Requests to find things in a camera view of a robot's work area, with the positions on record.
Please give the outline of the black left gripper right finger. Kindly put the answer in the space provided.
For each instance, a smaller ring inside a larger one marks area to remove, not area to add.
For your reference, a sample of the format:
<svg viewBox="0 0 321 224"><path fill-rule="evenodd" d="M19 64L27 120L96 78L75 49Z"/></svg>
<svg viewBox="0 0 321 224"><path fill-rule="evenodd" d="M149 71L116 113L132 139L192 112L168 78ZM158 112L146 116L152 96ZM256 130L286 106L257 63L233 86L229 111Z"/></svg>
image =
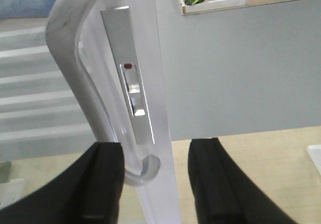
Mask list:
<svg viewBox="0 0 321 224"><path fill-rule="evenodd" d="M230 157L218 138L191 140L188 175L198 223L294 223Z"/></svg>

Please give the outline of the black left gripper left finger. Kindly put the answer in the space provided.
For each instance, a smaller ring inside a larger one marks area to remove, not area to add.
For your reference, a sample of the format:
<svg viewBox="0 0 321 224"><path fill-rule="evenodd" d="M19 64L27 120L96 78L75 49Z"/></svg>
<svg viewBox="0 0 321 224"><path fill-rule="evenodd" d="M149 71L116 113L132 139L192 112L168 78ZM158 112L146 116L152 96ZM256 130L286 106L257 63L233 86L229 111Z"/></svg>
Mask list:
<svg viewBox="0 0 321 224"><path fill-rule="evenodd" d="M1 223L117 223L124 185L120 143L94 143L52 181L1 210Z"/></svg>

